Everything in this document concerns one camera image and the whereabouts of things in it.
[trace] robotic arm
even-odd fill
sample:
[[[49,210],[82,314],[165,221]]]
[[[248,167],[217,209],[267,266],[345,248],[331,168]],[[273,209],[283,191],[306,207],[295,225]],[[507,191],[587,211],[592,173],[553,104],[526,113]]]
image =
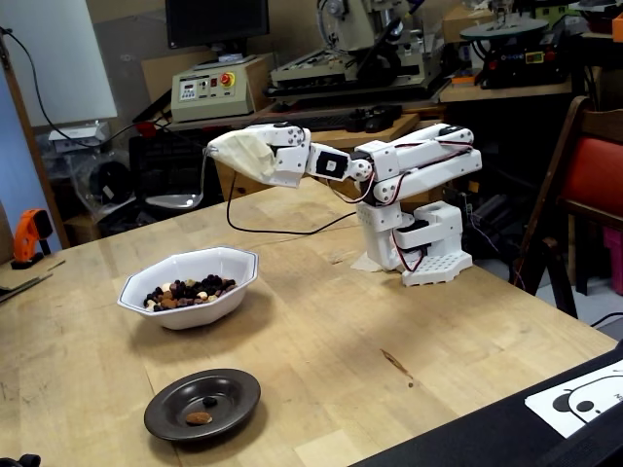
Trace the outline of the robotic arm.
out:
[[[461,250],[458,208],[443,201],[413,213],[400,207],[404,198],[480,170],[481,154],[472,147],[469,129],[439,124],[391,143],[364,144],[352,154],[313,143],[309,130],[290,124],[250,126],[235,133],[264,148],[265,169],[250,174],[263,183],[297,188],[306,173],[328,181],[353,179],[362,193],[356,207],[368,256],[384,269],[402,269],[405,285],[449,281],[471,266],[471,256]],[[210,143],[209,154],[240,170],[238,162],[220,157],[226,151],[219,139]]]

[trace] orange handle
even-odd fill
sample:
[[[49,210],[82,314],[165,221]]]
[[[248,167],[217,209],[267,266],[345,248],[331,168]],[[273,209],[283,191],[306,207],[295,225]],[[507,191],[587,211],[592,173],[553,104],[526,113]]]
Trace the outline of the orange handle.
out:
[[[14,242],[15,257],[20,262],[28,261],[35,256],[35,247],[41,238],[39,238],[34,217],[41,210],[29,209],[21,214]]]

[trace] dark plate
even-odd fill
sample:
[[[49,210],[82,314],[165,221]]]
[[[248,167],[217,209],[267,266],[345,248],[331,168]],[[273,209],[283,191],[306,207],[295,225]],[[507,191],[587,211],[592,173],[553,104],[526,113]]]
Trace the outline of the dark plate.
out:
[[[145,411],[149,432],[168,441],[200,441],[225,433],[243,423],[260,400],[260,383],[240,370],[209,370],[176,381],[159,392]],[[213,397],[214,407],[205,407],[202,399]],[[186,415],[208,412],[212,421],[192,426]]]

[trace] computer monitor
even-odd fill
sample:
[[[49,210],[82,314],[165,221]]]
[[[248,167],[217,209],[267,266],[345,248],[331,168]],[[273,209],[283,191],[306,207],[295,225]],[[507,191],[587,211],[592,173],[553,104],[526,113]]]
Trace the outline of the computer monitor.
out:
[[[166,0],[171,49],[269,33],[268,0]]]

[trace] red chair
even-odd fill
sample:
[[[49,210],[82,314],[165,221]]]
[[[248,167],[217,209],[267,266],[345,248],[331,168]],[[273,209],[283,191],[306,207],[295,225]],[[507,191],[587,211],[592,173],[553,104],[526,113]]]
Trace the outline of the red chair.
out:
[[[623,110],[592,108],[587,97],[576,97],[569,107],[516,265],[533,295],[548,268],[557,308],[574,317],[555,220],[562,212],[623,232]]]

